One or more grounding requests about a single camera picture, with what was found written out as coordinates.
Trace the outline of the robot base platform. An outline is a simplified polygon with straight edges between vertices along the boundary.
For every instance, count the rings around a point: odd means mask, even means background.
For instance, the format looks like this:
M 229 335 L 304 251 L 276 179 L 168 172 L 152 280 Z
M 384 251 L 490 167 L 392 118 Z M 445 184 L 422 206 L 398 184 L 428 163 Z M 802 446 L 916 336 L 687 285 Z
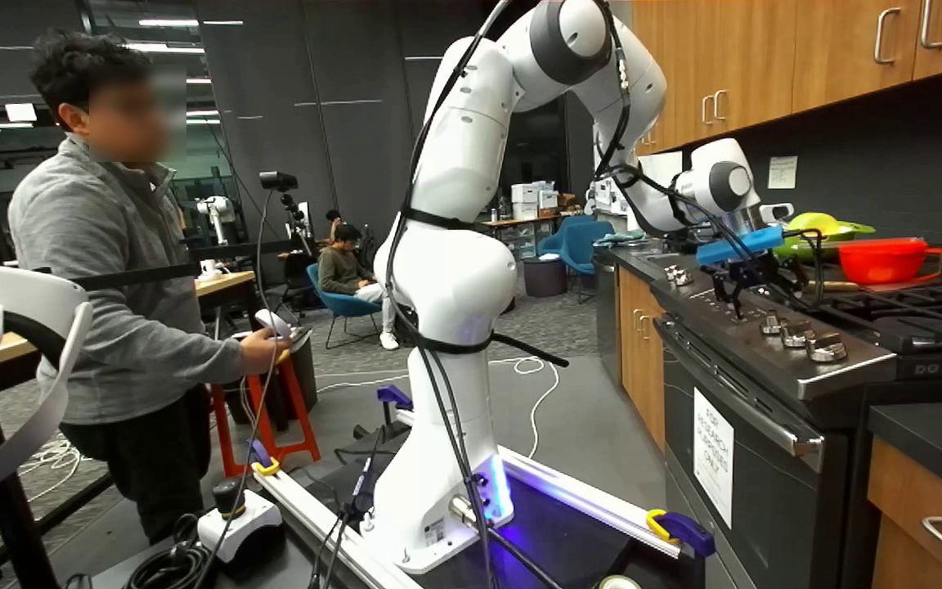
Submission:
M 310 489 L 289 472 L 258 477 L 255 528 L 209 512 L 197 539 L 171 539 L 93 576 L 93 589 L 704 589 L 717 542 L 676 512 L 642 512 L 579 477 L 505 447 L 507 523 L 477 523 L 455 499 L 455 539 L 437 536 L 437 566 L 386 559 L 366 539 L 370 484 L 386 452 L 370 447 Z

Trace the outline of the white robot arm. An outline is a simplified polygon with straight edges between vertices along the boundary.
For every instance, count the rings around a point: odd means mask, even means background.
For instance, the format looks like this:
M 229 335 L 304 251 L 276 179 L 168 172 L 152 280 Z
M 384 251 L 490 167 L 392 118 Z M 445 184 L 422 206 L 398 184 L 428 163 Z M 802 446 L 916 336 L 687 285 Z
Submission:
M 540 0 L 500 36 L 455 38 L 427 103 L 408 192 L 372 261 L 377 280 L 415 320 L 415 343 L 413 427 L 377 477 L 364 539 L 413 576 L 515 516 L 486 350 L 515 304 L 516 260 L 480 228 L 480 213 L 499 196 L 511 122 L 564 96 L 594 116 L 595 172 L 617 184 L 642 228 L 700 228 L 709 261 L 750 261 L 766 231 L 735 142 L 697 147 L 667 184 L 642 169 L 638 144 L 666 109 L 667 79 L 606 0 Z

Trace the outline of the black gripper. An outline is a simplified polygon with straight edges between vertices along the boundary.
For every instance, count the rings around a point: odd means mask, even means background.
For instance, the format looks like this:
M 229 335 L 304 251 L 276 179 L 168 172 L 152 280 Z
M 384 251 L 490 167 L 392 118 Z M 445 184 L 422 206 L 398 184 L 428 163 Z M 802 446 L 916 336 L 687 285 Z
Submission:
M 804 276 L 783 265 L 775 254 L 756 254 L 743 261 L 726 261 L 714 273 L 714 289 L 724 300 L 739 300 L 743 294 L 766 294 L 772 300 L 791 300 L 804 289 Z

